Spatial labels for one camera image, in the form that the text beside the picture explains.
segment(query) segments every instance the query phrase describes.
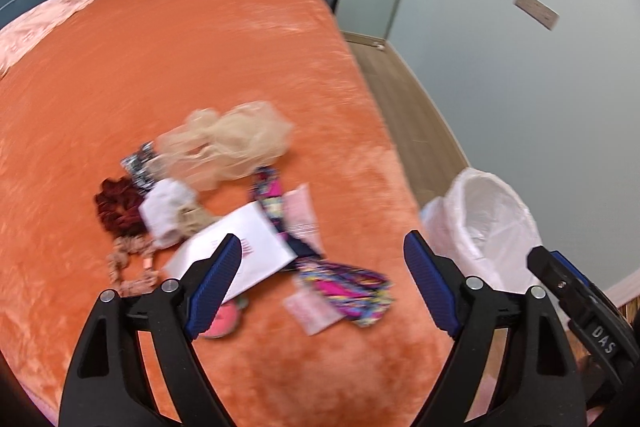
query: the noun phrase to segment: wooden floor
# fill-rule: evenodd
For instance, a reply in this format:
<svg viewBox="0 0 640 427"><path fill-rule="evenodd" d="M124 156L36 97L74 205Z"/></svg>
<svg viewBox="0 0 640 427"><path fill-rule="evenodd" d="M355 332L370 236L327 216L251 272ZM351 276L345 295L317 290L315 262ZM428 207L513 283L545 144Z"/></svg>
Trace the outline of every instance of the wooden floor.
<svg viewBox="0 0 640 427"><path fill-rule="evenodd" d="M350 42L420 206L445 194L466 159L422 87L390 49Z"/></svg>

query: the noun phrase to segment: orange blanket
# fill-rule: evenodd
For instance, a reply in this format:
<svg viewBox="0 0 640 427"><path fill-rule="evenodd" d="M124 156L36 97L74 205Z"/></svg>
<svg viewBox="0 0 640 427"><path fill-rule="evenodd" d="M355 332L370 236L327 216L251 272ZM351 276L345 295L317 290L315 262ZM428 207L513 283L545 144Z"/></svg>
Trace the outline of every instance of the orange blanket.
<svg viewBox="0 0 640 427"><path fill-rule="evenodd" d="M306 337L282 306L290 276L278 274L250 292L238 333L194 343L202 365L239 427L410 425L450 342L402 259L416 203L322 0L96 0L0 82L0 349L53 406L108 286L98 185L192 110L252 100L296 126L277 166L285 189L310 183L329 259L387 274L396 301L369 329L343 321ZM204 203L225 214L249 184L225 183ZM175 414L147 359L161 412Z"/></svg>

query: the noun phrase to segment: hair tie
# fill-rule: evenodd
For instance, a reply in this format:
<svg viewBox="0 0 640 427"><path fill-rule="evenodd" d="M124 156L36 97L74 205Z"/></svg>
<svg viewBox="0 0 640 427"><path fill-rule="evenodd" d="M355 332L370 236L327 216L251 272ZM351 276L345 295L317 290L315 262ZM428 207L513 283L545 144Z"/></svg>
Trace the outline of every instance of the hair tie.
<svg viewBox="0 0 640 427"><path fill-rule="evenodd" d="M122 270L129 265L129 255L137 253L142 257L143 273L138 279L124 281ZM117 237L113 241L113 251L107 256L109 279L121 297L142 295L153 291L158 283L159 271L154 270L156 248L152 241L141 235Z"/></svg>
<svg viewBox="0 0 640 427"><path fill-rule="evenodd" d="M98 219L102 227L116 237L140 235L146 232L139 206L143 201L130 178L107 178L100 186L102 191L94 196Z"/></svg>

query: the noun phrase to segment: white envelope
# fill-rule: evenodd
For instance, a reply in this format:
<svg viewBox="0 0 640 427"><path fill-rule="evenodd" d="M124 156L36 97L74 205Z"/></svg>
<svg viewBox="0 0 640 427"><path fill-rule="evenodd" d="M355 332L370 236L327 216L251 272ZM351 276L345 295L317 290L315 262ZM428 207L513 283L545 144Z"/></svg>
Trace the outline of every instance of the white envelope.
<svg viewBox="0 0 640 427"><path fill-rule="evenodd" d="M242 242L242 262L223 302L267 279L296 258L262 212L260 203L254 201L183 243L162 268L166 277L180 279L192 263L210 257L228 233Z"/></svg>

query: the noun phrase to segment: blue gripper pad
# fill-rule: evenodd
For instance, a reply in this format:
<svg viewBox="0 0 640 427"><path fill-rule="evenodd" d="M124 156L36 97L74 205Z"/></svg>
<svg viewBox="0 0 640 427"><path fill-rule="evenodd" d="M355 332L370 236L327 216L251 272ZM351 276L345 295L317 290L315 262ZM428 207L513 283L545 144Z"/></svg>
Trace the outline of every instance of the blue gripper pad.
<svg viewBox="0 0 640 427"><path fill-rule="evenodd" d="M455 338L462 325L456 317L456 297L450 290L417 232L404 238L404 261L436 326Z"/></svg>
<svg viewBox="0 0 640 427"><path fill-rule="evenodd" d="M580 270L578 270L574 264L571 263L564 255L562 255L558 250L554 250L553 252L549 252L556 261L562 263L562 265L569 270L576 278L584 282L586 286L590 286L591 282L587 277L585 277Z"/></svg>
<svg viewBox="0 0 640 427"><path fill-rule="evenodd" d="M240 240L233 236L191 296L189 318L184 327L191 340L211 327L241 261L242 246Z"/></svg>

